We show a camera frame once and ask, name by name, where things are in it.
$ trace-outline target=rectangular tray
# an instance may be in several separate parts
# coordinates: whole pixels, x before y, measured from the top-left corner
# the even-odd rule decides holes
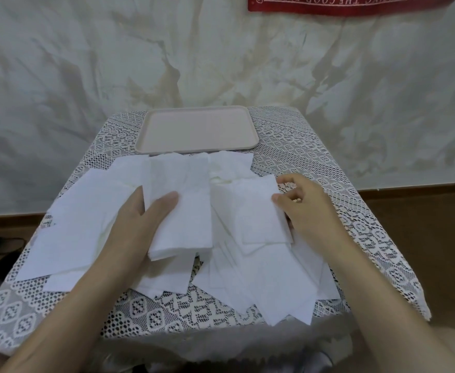
[[[166,108],[146,113],[135,149],[144,154],[250,149],[259,138],[243,106]]]

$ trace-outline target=red banner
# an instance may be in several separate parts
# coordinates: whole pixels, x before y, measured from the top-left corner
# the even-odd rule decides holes
[[[448,5],[454,0],[248,0],[251,12],[286,12],[357,17],[404,13]]]

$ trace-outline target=fingernail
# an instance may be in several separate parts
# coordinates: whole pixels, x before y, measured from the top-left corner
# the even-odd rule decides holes
[[[177,191],[171,191],[168,194],[164,195],[165,200],[176,200],[179,197],[179,194]]]

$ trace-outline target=hand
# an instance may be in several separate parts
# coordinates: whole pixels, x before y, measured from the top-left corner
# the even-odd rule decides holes
[[[177,192],[169,192],[155,200],[145,212],[143,188],[139,186],[120,207],[110,235],[94,265],[131,285],[142,268],[155,232],[175,208],[178,200]]]
[[[275,193],[272,201],[288,215],[294,229],[318,253],[327,258],[343,242],[352,241],[330,197],[319,184],[301,174],[280,175],[276,181],[297,185],[285,194]]]

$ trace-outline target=table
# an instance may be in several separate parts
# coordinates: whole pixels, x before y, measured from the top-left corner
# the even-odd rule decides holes
[[[260,142],[252,170],[259,175],[300,172],[330,195],[349,233],[398,291],[426,318],[430,310],[409,264],[319,137],[298,110],[250,107]],[[108,169],[118,156],[135,154],[134,142],[146,112],[112,115],[60,192],[88,168]],[[49,227],[47,214],[39,228]],[[29,245],[0,288],[0,352],[11,355],[65,295],[43,292],[47,277],[15,282]],[[200,262],[195,262],[193,276]],[[311,326],[288,317],[267,326],[256,307],[236,313],[195,286],[186,295],[165,292],[149,299],[133,290],[120,296],[95,346],[88,370],[116,371],[151,361],[202,361],[260,358],[289,352],[318,338],[348,334],[356,328],[342,299],[318,301]]]

